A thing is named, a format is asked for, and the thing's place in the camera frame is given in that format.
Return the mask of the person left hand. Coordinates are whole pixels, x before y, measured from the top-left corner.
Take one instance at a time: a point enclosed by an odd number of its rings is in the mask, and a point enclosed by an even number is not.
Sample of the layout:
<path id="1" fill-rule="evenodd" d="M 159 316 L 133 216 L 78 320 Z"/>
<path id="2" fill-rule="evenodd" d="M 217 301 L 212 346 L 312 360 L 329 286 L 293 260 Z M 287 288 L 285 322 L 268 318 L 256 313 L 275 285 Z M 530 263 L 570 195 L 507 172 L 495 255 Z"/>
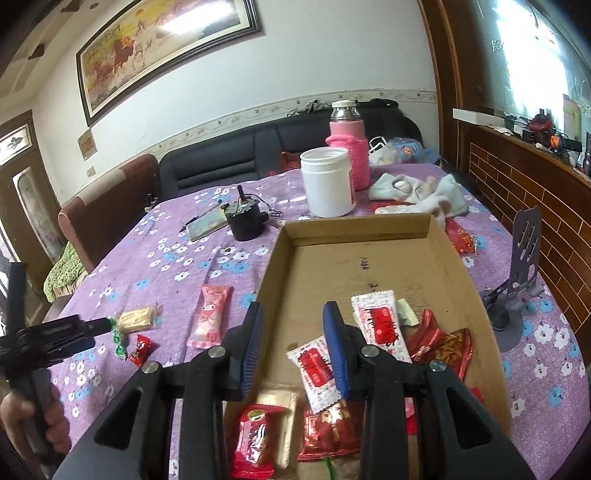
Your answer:
<path id="1" fill-rule="evenodd" d="M 52 403 L 44 414 L 48 425 L 46 439 L 58 454 L 66 455 L 72 446 L 69 436 L 69 421 L 65 417 L 64 407 L 60 401 L 60 392 L 55 385 L 51 386 L 51 395 Z M 22 424 L 25 420 L 32 418 L 34 413 L 34 405 L 14 392 L 9 393 L 2 400 L 1 424 L 3 429 L 20 457 L 31 468 L 37 467 L 38 461 L 27 442 Z"/>

